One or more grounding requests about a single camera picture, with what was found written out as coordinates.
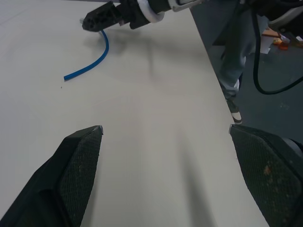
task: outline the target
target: gray pants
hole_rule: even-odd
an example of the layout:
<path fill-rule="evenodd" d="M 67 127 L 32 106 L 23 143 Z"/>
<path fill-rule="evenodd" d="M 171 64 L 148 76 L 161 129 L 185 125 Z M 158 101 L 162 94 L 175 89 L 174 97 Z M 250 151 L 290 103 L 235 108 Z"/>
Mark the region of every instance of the gray pants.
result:
<path fill-rule="evenodd" d="M 258 16 L 258 24 L 262 33 L 267 28 L 268 19 Z M 255 34 L 252 26 L 251 11 L 235 13 L 230 23 L 230 29 L 225 44 L 225 57 L 217 75 L 226 99 L 235 96 L 238 88 L 237 80 L 243 73 L 246 56 L 255 47 Z"/>

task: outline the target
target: person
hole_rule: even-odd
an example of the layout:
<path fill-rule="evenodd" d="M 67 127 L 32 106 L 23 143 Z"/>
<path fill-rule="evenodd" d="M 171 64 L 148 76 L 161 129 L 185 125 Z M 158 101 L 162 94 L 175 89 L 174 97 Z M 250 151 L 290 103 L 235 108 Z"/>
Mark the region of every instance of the person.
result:
<path fill-rule="evenodd" d="M 260 33 L 267 28 L 268 19 L 258 15 Z M 243 73 L 246 57 L 254 50 L 256 43 L 252 25 L 251 10 L 235 11 L 230 21 L 225 43 L 225 56 L 217 74 L 220 86 L 235 124 L 242 123 L 242 117 L 234 98 L 239 91 L 239 77 Z"/>

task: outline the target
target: blue cable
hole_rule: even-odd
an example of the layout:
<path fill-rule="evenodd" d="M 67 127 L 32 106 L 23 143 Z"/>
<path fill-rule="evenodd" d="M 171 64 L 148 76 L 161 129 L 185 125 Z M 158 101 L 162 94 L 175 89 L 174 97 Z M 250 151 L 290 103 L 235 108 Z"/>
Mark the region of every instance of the blue cable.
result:
<path fill-rule="evenodd" d="M 105 50 L 104 50 L 103 54 L 101 55 L 101 57 L 99 57 L 94 63 L 86 66 L 85 68 L 83 68 L 81 70 L 78 70 L 78 71 L 75 71 L 75 72 L 73 72 L 73 73 L 65 76 L 64 80 L 73 79 L 73 78 L 75 78 L 75 77 L 77 77 L 77 76 L 79 76 L 79 75 L 81 75 L 81 74 L 83 74 L 83 73 L 91 70 L 92 68 L 96 67 L 100 62 L 102 62 L 105 59 L 105 57 L 106 57 L 106 55 L 108 53 L 108 50 L 109 50 L 109 43 L 108 43 L 108 38 L 107 38 L 105 32 L 101 31 L 101 33 L 104 36 L 105 44 L 106 44 Z"/>

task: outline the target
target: white table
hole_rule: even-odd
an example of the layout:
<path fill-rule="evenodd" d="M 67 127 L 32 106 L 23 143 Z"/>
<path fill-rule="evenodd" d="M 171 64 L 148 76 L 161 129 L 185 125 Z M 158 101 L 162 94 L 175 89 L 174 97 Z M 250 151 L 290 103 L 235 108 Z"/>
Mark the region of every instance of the white table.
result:
<path fill-rule="evenodd" d="M 95 2 L 46 1 L 0 25 L 0 217 L 62 139 L 104 137 L 82 226 L 266 227 L 243 180 L 232 123 L 189 10 L 106 30 L 79 19 Z"/>

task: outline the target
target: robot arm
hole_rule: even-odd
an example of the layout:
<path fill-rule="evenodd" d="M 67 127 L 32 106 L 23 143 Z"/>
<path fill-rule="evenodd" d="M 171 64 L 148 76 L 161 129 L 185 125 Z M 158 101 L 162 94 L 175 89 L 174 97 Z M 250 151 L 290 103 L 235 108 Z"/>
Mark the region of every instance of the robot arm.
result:
<path fill-rule="evenodd" d="M 82 27 L 98 32 L 114 24 L 130 23 L 131 29 L 156 23 L 169 10 L 175 12 L 200 4 L 204 0 L 120 0 L 89 12 Z M 297 40 L 303 38 L 303 0 L 246 0 L 246 5 L 261 16 L 266 16 L 269 26 L 284 36 Z"/>

